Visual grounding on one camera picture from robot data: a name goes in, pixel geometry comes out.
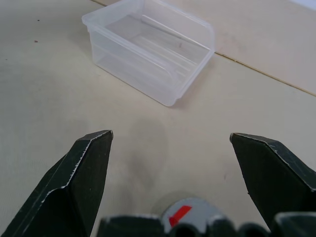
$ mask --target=table surface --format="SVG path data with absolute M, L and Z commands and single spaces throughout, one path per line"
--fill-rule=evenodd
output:
M 231 132 L 280 140 L 316 169 L 316 98 L 215 55 L 168 108 L 92 63 L 88 0 L 0 1 L 0 233 L 74 141 L 112 129 L 99 218 L 201 197 L 263 224 Z
M 316 95 L 315 0 L 163 1 L 210 23 L 220 54 Z

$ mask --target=plastic box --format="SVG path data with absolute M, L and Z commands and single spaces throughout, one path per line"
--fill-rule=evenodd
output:
M 166 106 L 215 51 L 210 24 L 159 0 L 121 0 L 82 21 L 94 63 Z

